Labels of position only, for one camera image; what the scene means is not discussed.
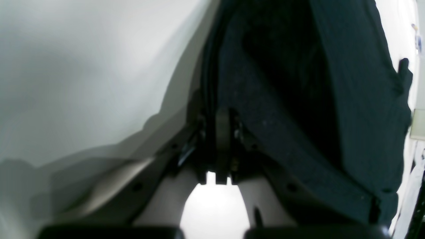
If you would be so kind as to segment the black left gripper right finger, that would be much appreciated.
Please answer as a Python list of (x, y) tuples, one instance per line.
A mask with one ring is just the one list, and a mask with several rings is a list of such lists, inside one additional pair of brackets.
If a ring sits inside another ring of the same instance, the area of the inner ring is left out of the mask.
[(246, 239), (390, 239), (375, 198), (331, 166), (284, 142), (278, 162), (229, 110), (229, 176), (239, 186)]

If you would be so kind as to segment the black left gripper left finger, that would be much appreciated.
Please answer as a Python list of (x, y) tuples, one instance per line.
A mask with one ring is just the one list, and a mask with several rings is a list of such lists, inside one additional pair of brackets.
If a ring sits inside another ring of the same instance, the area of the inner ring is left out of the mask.
[(184, 239), (184, 207), (207, 182), (208, 114), (201, 111), (152, 157), (112, 171), (88, 199), (38, 234), (38, 239)]

